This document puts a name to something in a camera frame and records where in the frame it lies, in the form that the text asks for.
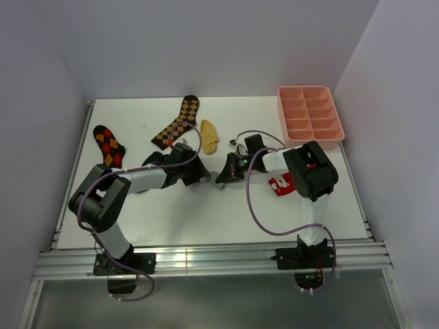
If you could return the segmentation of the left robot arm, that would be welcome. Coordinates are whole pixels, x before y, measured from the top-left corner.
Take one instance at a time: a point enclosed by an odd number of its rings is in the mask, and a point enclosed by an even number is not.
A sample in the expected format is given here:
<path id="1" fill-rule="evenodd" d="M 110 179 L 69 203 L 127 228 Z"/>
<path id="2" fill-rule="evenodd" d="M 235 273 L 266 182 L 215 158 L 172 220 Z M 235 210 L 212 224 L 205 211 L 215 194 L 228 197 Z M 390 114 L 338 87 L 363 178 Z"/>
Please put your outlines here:
<path id="1" fill-rule="evenodd" d="M 179 180 L 189 186 L 211 176 L 196 151 L 183 143 L 176 143 L 170 154 L 153 152 L 141 168 L 122 171 L 97 164 L 68 203 L 69 210 L 95 234 L 110 254 L 108 264 L 117 273 L 129 272 L 134 264 L 133 246 L 117 223 L 126 197 L 167 188 Z"/>

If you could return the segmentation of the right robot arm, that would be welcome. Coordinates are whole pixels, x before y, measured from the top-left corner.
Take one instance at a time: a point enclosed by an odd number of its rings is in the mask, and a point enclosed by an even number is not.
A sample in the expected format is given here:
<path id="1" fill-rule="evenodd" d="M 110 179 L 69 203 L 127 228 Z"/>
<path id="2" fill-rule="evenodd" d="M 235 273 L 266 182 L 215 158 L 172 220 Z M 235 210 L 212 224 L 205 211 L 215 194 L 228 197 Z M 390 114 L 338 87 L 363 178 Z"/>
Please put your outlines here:
<path id="1" fill-rule="evenodd" d="M 217 184 L 228 184 L 246 180 L 246 200 L 250 215 L 256 225 L 271 236 L 298 235 L 304 246 L 297 250 L 298 262 L 312 267 L 321 257 L 318 245 L 333 239 L 326 225 L 329 196 L 338 183 L 339 175 L 321 146 L 309 141 L 296 148 L 275 149 L 266 147 L 260 134 L 244 139 L 247 154 L 237 151 L 227 154 Z M 302 197 L 302 224 L 286 232 L 272 232 L 257 219 L 250 199 L 250 175 L 252 171 L 271 173 L 287 171 L 295 191 Z"/>

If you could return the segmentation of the yellow ankle sock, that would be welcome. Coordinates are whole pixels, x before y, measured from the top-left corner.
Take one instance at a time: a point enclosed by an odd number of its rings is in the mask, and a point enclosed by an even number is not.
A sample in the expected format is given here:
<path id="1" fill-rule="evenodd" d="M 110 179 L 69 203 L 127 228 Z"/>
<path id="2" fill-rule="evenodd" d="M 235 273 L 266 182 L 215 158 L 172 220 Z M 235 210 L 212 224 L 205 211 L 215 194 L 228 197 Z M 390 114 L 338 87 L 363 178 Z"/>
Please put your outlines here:
<path id="1" fill-rule="evenodd" d="M 202 136 L 202 151 L 205 154 L 212 154 L 215 152 L 219 141 L 215 127 L 210 121 L 203 119 L 200 125 L 200 132 Z"/>

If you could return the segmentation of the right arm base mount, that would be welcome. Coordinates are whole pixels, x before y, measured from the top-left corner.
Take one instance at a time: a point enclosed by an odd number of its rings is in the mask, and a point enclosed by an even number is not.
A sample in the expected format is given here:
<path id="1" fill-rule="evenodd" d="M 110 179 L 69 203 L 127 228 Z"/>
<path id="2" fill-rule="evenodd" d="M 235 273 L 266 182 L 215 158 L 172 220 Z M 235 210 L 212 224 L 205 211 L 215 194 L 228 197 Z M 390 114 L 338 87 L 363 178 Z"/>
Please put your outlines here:
<path id="1" fill-rule="evenodd" d="M 327 282 L 324 278 L 325 269 L 331 270 L 330 276 L 335 274 L 335 252 L 325 244 L 278 248 L 270 260 L 276 262 L 279 271 L 292 270 L 299 290 L 309 294 L 315 293 Z"/>

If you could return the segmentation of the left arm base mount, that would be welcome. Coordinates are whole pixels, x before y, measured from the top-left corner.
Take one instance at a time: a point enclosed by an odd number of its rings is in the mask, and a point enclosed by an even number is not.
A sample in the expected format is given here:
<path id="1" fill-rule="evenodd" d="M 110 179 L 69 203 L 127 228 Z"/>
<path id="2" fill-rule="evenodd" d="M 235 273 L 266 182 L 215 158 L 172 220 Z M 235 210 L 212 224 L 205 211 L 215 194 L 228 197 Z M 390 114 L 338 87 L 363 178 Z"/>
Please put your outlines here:
<path id="1" fill-rule="evenodd" d="M 152 275 L 155 266 L 155 253 L 133 253 L 127 259 L 116 261 L 101 253 L 95 257 L 92 274 L 107 277 L 107 289 L 110 294 L 129 295 L 136 289 L 140 276 Z"/>

